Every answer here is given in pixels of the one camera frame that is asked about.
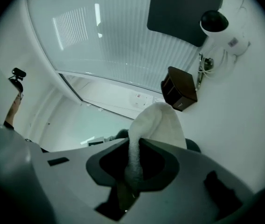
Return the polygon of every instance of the white towel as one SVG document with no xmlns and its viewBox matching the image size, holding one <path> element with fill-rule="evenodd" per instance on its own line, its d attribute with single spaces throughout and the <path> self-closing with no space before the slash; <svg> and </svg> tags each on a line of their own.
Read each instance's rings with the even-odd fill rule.
<svg viewBox="0 0 265 224">
<path fill-rule="evenodd" d="M 132 122 L 129 130 L 129 163 L 125 179 L 132 187 L 142 179 L 143 170 L 139 163 L 139 139 L 151 139 L 181 148 L 187 148 L 178 117 L 167 103 L 154 103 L 147 107 Z"/>
</svg>

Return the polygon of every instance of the black camera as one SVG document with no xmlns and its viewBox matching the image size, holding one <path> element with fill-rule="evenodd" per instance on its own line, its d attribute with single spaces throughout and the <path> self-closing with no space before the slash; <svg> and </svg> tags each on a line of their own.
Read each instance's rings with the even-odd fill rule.
<svg viewBox="0 0 265 224">
<path fill-rule="evenodd" d="M 14 68 L 13 70 L 12 70 L 12 74 L 15 76 L 15 79 L 17 80 L 17 79 L 19 79 L 19 80 L 23 80 L 24 79 L 24 77 L 26 77 L 26 72 L 24 72 L 24 71 L 22 71 L 22 70 L 20 70 L 20 69 L 18 69 L 18 68 Z"/>
</svg>

